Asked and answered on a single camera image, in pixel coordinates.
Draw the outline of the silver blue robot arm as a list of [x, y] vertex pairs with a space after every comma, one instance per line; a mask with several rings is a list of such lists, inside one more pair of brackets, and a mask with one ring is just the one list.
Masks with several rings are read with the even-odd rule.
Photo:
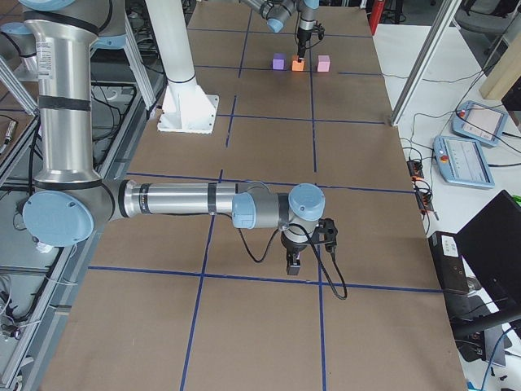
[[298, 15], [296, 39], [300, 48], [306, 48], [313, 32], [319, 30], [319, 23], [315, 19], [315, 13], [319, 8], [318, 0], [244, 0], [241, 3], [250, 7], [264, 19], [273, 33], [279, 33], [294, 14]]

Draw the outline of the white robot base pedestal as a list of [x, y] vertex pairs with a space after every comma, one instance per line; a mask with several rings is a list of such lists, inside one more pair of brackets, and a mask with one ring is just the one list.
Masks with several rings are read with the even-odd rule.
[[147, 10], [168, 82], [158, 131], [212, 133], [219, 97], [197, 82], [182, 3], [148, 1]]

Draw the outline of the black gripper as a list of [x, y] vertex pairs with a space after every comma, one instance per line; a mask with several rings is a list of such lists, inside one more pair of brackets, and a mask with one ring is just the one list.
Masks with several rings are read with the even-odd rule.
[[302, 62], [305, 57], [306, 52], [306, 44], [310, 41], [312, 37], [312, 30], [311, 29], [303, 29], [299, 27], [297, 29], [297, 61]]

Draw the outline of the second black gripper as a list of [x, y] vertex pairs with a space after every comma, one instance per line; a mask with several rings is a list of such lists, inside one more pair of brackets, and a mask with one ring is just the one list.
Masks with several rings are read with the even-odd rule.
[[297, 276], [300, 273], [300, 253], [303, 252], [309, 245], [309, 239], [304, 235], [304, 240], [297, 242], [295, 239], [290, 238], [290, 231], [285, 230], [281, 234], [281, 243], [286, 249], [286, 260], [287, 260], [287, 275]]

